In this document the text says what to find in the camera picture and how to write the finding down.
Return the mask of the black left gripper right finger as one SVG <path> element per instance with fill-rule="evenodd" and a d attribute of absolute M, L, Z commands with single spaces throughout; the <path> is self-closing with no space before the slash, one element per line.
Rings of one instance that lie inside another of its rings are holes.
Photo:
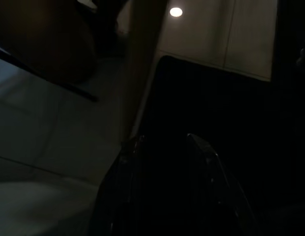
<path fill-rule="evenodd" d="M 187 135 L 195 230 L 202 236 L 258 236 L 258 221 L 238 180 L 211 145 Z"/>

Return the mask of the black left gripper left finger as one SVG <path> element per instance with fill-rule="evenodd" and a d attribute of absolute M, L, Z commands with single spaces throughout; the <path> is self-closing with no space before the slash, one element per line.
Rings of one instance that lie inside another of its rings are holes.
<path fill-rule="evenodd" d="M 144 136 L 122 148 L 102 180 L 89 222 L 89 236 L 139 236 L 140 169 Z"/>

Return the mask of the black floor mat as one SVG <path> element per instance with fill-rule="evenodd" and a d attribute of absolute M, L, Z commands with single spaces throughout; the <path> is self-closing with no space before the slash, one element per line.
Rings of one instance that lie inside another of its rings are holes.
<path fill-rule="evenodd" d="M 305 236 L 305 89 L 164 56 L 139 134 L 139 235 L 202 236 L 187 154 L 195 134 L 238 180 L 258 236 Z"/>

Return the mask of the black straight bar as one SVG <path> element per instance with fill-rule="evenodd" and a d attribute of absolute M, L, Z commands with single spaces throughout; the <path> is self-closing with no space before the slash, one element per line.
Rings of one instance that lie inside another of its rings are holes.
<path fill-rule="evenodd" d="M 4 49 L 0 48 L 0 60 L 13 65 L 19 69 L 22 69 L 26 72 L 29 72 L 30 74 L 33 74 L 37 77 L 39 77 L 40 79 L 46 80 L 56 86 L 61 87 L 62 89 L 65 89 L 75 95 L 78 95 L 84 99 L 87 99 L 91 102 L 98 102 L 99 101 L 99 97 L 95 96 L 89 92 L 87 92 L 86 90 L 83 90 L 81 88 L 78 88 L 76 85 L 70 84 L 70 83 L 66 83 L 58 78 L 53 79 L 52 77 L 46 77 L 40 73 L 37 73 L 35 70 L 31 69 L 30 67 L 26 66 L 24 63 L 22 63 L 21 61 L 19 61 L 17 58 L 15 58 L 14 56 L 12 56 L 10 53 L 8 53 L 7 51 L 5 51 Z"/>

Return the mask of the brown wooden furniture leg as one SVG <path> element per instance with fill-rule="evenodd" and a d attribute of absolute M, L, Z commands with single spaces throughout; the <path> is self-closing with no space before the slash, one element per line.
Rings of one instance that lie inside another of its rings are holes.
<path fill-rule="evenodd" d="M 120 84 L 120 138 L 129 139 L 146 87 L 168 0 L 132 0 L 129 41 Z"/>

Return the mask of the dark brown rounded furniture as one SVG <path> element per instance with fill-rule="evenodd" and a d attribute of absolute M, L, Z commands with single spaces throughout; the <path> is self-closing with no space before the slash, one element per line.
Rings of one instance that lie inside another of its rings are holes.
<path fill-rule="evenodd" d="M 46 77 L 66 83 L 95 71 L 90 29 L 75 0 L 0 0 L 0 48 Z"/>

